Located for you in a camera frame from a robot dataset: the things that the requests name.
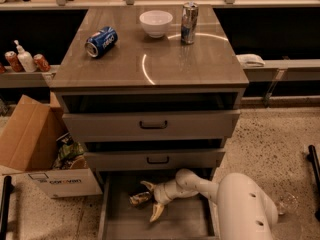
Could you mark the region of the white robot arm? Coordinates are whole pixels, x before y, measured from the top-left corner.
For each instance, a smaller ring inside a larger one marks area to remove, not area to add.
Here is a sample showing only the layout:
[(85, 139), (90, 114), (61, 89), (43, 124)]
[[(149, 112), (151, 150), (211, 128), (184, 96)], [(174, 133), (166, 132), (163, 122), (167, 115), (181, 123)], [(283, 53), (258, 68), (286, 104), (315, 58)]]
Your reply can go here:
[(180, 169), (173, 180), (154, 184), (142, 181), (156, 203), (150, 221), (176, 198), (197, 194), (217, 206), (220, 240), (273, 240), (271, 228), (278, 221), (272, 199), (248, 176), (230, 173), (219, 183), (203, 179), (189, 169)]

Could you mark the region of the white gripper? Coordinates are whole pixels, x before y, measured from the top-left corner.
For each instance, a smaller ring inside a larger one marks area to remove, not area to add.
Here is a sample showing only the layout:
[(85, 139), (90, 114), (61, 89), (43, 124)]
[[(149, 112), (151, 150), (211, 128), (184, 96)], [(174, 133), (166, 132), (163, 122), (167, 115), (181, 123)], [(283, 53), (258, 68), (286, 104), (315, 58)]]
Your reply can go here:
[(153, 204), (150, 222), (155, 222), (163, 213), (164, 205), (177, 198), (179, 193), (182, 191), (182, 188), (175, 180), (160, 183), (157, 186), (148, 181), (141, 181), (141, 184), (144, 185), (150, 192), (154, 191), (154, 198), (158, 202)]

